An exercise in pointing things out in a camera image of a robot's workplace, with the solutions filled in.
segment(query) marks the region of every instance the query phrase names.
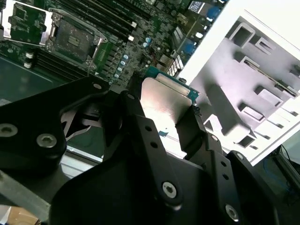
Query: hole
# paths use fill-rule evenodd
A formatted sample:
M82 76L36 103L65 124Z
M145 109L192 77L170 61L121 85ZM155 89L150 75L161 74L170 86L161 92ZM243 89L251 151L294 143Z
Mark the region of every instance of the hole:
M298 116L298 113L296 112L290 112L290 114L292 114L293 116Z
M228 212L229 212L229 216L233 218L236 217L235 212L232 209L229 209Z
M226 174L223 174L223 177L225 178L225 180L229 180L229 177Z
M166 187L166 189L167 189L167 191L168 191L169 193L173 193L173 188L171 188L171 187Z
M243 140L241 140L238 144L244 148L248 147L255 139L252 137L246 136Z
M155 142L151 142L150 145L151 145L153 148L155 148L155 149L158 148L158 144L156 144Z
M134 99L134 98L135 98L135 97L133 97L133 96L130 95L130 94L128 94L127 96L128 96L128 98L131 98L131 99Z
M42 139L42 141L43 141L44 143L51 144L51 143L52 143L52 138L50 138L50 137L44 137L44 138Z
M272 50L271 47L269 47L266 43L264 43L264 42L262 42L262 41L259 43L259 45L260 45L262 48L266 49L267 51Z
M152 131L151 127L149 127L149 126L145 126L145 129L148 131Z
M258 150L258 147L254 146L254 145L250 145L250 148L252 148L254 150Z
M11 132L13 132L13 130L10 127L4 127L1 129L1 132L5 134L10 134Z
M244 45L248 43L252 36L252 31L240 26L240 29L232 37L232 41L239 47L244 47Z

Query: electronic component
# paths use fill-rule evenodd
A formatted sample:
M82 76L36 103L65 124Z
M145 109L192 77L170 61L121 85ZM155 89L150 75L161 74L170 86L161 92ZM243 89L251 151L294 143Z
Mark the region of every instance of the electronic component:
M83 68L96 69L93 63L98 48L107 38L86 22L60 9L50 9L52 29L46 49Z
M182 0L168 0L168 1L174 5L179 5L182 3Z
M164 4L159 2L157 5L156 5L156 8L158 8L159 10L163 10L164 9Z
M205 3L200 1L192 1L188 9L198 14L200 13L201 9L204 7L204 4Z
M184 68L181 57L178 55L176 59L174 60L173 64L170 66L168 70L168 74L170 76L175 76L177 75L178 71L181 71Z
M51 30L52 13L18 2L6 0L2 11L3 37L10 41L44 46Z
M31 61L31 59L29 59L29 58L25 59L24 67L27 68L27 69L29 69L29 68L32 67L32 61Z
M169 67L169 66L172 64L173 59L167 57L166 55L162 55L162 56L160 57L159 62L161 62L161 63L163 63L163 64L165 64L165 65L168 65L168 67Z
M156 0L146 0L146 2L150 5L154 5L154 3L156 2Z

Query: black mechanical arm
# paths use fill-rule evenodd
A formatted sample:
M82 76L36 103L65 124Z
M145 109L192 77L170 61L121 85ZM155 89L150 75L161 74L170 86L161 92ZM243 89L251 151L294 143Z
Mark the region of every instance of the black mechanical arm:
M176 125L186 158L167 154L141 88L136 75L120 94L87 77L2 106L0 193L50 225L284 224L272 191L242 154L222 152L199 108ZM104 129L103 163L55 186L67 140L91 126Z

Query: cable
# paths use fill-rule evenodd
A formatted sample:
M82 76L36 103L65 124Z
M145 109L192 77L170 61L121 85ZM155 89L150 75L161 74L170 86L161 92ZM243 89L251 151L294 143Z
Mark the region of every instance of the cable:
M281 145L281 146L280 146L281 152L282 152L282 148L284 148L284 150L285 150L285 152L286 152L286 154L287 154L287 157L289 158L289 161L291 162L291 158L290 158L289 153L287 152L286 148L285 148L283 145Z

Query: ram slot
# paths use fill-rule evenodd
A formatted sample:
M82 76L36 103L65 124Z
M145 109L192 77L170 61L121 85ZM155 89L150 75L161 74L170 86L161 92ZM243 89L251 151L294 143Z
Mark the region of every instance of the ram slot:
M126 1L126 0L117 0L118 3L120 3L123 7L129 9L133 13L139 15L140 17L144 18L145 20L151 19L151 15L139 7L133 5L132 3Z
M124 20L123 18L119 17L117 14L112 12L111 10L103 7L103 5L100 2L96 2L94 0L84 0L84 2L88 3L95 11L102 13L104 16L114 20L119 25L125 27L129 31L132 32L133 26L132 26L132 20L130 22Z
M115 29L113 26L106 24L105 22L99 20L97 17L90 15L86 10L82 10L78 7L75 7L73 4L69 3L68 1L61 2L59 0L55 0L57 3L61 4L64 8L72 11L73 13L79 15L84 20L96 25L97 27L103 28L104 30L112 33L113 35L117 36L124 42L128 41L128 35L120 32L119 30Z
M118 17L122 18L123 20L127 21L129 24L132 24L133 19L130 16L126 15L125 13L121 13L118 10L112 8L106 2L103 2L103 1L100 1L100 0L94 0L94 2L101 5L103 8L107 9L111 13L113 13L113 14L117 15Z
M87 14L91 14L98 20L101 20L101 21L105 22L106 24L113 26L115 29L117 29L121 33L125 33L125 34L129 35L132 32L133 27L131 27L131 30L128 30L126 27L117 23L112 18L110 18L108 16L105 17L105 15L101 14L101 12L99 12L98 9L94 9L91 5L86 5L83 2L80 2L78 0L73 0L72 4L74 4L75 6L78 6L81 9L84 9Z
M43 51L39 51L37 54L35 67L46 70L55 76L62 76L69 81L78 80L87 76L86 71Z

